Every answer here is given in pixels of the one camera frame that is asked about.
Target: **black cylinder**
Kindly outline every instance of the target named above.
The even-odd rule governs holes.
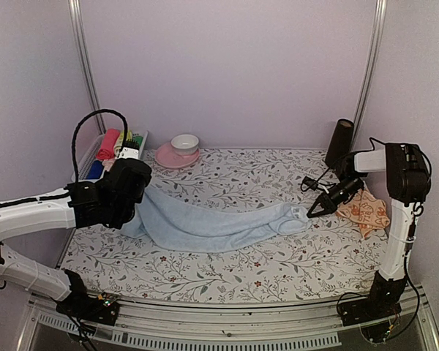
[[[331,137],[325,164],[334,168],[336,161],[350,152],[351,140],[353,139],[354,123],[347,119],[339,119]]]

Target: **metal pole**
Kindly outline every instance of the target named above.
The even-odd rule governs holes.
[[[383,24],[386,16],[386,0],[378,0],[375,7],[374,23],[372,26],[371,44],[369,49],[369,56],[367,58],[366,72],[364,73],[364,80],[359,94],[358,105],[354,116],[354,135],[351,143],[351,148],[354,147],[356,138],[358,137],[361,123],[366,109],[367,98],[369,97],[369,90],[371,88],[372,76],[374,75],[375,63],[377,61],[380,41],[382,40]]]
[[[70,6],[70,17],[72,19],[73,34],[75,43],[80,57],[81,69],[85,78],[86,90],[88,91],[89,103],[93,111],[100,110],[100,102],[96,94],[91,65],[89,63],[88,48],[86,47],[85,34],[83,30],[83,19],[81,17],[80,0],[68,0]],[[95,116],[99,133],[105,134],[106,128],[104,118],[99,114]]]

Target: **metal frame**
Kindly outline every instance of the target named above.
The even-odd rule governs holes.
[[[88,48],[86,47],[85,33],[83,30],[83,19],[81,17],[80,0],[68,0],[70,6],[70,17],[72,19],[73,34],[75,35],[75,44],[80,56],[81,69],[85,78],[86,90],[88,91],[89,103],[93,111],[100,110],[100,102],[97,98],[96,86],[91,72],[89,62]],[[106,127],[104,118],[99,114],[96,116],[96,125],[99,133],[105,134]]]
[[[374,23],[372,25],[372,36],[369,47],[369,56],[367,58],[366,72],[364,73],[361,93],[359,94],[358,105],[356,107],[356,113],[353,120],[354,134],[351,148],[354,147],[354,143],[356,142],[356,138],[358,137],[358,133],[364,117],[364,111],[366,110],[366,103],[367,98],[369,97],[372,76],[374,75],[375,64],[379,53],[380,41],[382,40],[383,24],[386,17],[386,5],[386,0],[377,0],[377,4],[375,6],[375,16]]]
[[[418,289],[421,293],[418,314],[420,337],[423,338],[426,350],[439,351],[439,334],[427,297],[422,287]],[[406,289],[400,302],[402,315],[413,313],[416,294],[412,289]],[[318,350],[323,345],[317,345],[316,341],[332,335],[338,336],[341,331],[359,328],[357,325],[342,326],[335,309],[337,298],[326,299],[325,302],[289,303],[288,306],[270,303],[268,306],[259,304],[255,307],[223,305],[222,308],[218,306],[213,309],[208,303],[197,303],[195,307],[169,306],[153,304],[146,299],[144,302],[134,302],[123,298],[119,303],[121,310],[116,326],[98,325],[94,339],[142,350],[207,350],[210,345],[210,350],[231,351],[231,345],[238,345],[243,351],[253,351],[265,349],[265,344],[273,344],[275,350],[280,350],[280,345],[283,345],[283,350]],[[70,320],[55,312],[55,303],[47,298],[32,296],[26,316],[18,351],[29,351],[38,323],[76,333]],[[313,340],[314,347],[304,345],[293,349],[289,346],[294,342],[303,345],[306,340]],[[339,344],[338,337],[333,341],[333,345]],[[179,345],[179,348],[165,346],[168,343],[171,346]]]

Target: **red rolled towel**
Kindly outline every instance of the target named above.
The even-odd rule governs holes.
[[[96,158],[99,160],[113,159],[114,158],[114,145],[116,144],[117,138],[120,135],[120,131],[117,129],[109,129],[104,136],[101,143],[101,148],[97,152]]]

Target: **orange cloth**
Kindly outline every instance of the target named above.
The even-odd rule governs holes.
[[[337,216],[357,223],[363,238],[366,238],[372,230],[383,229],[390,223],[386,213],[386,203],[376,199],[367,190],[359,190],[349,203],[340,204]]]

